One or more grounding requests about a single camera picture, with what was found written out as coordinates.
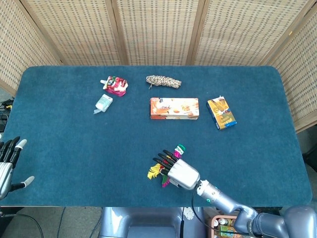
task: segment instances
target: blue and yellow box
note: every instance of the blue and yellow box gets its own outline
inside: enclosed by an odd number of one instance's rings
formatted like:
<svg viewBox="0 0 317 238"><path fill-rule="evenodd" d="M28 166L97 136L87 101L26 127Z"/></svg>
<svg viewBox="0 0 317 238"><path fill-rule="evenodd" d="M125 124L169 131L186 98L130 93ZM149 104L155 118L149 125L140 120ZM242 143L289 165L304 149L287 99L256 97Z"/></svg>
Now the blue and yellow box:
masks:
<svg viewBox="0 0 317 238"><path fill-rule="evenodd" d="M220 96L208 100L207 108L219 130L233 126L237 123L224 97Z"/></svg>

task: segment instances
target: floor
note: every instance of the floor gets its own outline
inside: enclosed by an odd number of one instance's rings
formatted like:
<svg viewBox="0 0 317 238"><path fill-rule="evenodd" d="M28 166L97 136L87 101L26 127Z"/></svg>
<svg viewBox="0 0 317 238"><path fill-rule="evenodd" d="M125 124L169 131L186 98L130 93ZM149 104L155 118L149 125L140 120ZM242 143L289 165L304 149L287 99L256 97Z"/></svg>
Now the floor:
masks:
<svg viewBox="0 0 317 238"><path fill-rule="evenodd" d="M10 98L10 95L0 89L0 102ZM307 152L317 143L317 126L313 126L298 134L298 139L303 153ZM308 176L312 185L313 200L311 205L317 211L317 173L307 166ZM41 225L45 238L56 238L57 230L62 214L62 207L26 207L19 213L34 217ZM60 238L97 238L100 229L98 220L102 209L99 207L68 207L65 209L61 224ZM97 225L97 229L92 236L92 230ZM151 232L151 238L170 237L172 230L161 230L160 228L134 228L129 233L132 237L148 237ZM36 225L24 217L15 217L6 228L2 238L37 238L40 233Z"/></svg>

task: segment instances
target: red snack pouch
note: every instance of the red snack pouch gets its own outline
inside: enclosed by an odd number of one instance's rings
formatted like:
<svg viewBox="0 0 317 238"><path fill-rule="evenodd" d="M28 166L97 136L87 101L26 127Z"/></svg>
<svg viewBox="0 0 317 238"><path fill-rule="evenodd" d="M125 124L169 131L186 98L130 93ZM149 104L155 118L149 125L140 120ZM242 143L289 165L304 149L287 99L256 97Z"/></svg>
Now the red snack pouch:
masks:
<svg viewBox="0 0 317 238"><path fill-rule="evenodd" d="M103 89L107 92L122 97L126 93L128 87L127 80L116 76L109 76L107 80L100 80L100 83L104 84Z"/></svg>

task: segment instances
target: snack box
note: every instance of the snack box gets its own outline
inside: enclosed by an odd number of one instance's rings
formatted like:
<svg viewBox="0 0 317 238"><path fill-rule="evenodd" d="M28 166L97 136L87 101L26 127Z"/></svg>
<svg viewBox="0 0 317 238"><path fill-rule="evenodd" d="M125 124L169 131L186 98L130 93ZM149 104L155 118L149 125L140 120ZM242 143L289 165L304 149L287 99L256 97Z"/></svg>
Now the snack box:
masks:
<svg viewBox="0 0 317 238"><path fill-rule="evenodd" d="M151 119L197 119L198 98L151 98Z"/></svg>
<svg viewBox="0 0 317 238"><path fill-rule="evenodd" d="M211 112L212 118L219 130L233 126L237 123L224 97L220 96L208 100L207 108Z"/></svg>

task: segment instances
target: wicker room divider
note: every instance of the wicker room divider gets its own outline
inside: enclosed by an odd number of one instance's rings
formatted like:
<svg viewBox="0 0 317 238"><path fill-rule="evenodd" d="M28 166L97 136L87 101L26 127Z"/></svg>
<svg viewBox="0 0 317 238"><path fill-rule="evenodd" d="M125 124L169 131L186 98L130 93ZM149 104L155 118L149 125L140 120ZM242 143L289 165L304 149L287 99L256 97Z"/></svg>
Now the wicker room divider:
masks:
<svg viewBox="0 0 317 238"><path fill-rule="evenodd" d="M316 0L2 0L0 86L32 65L273 65L317 122Z"/></svg>

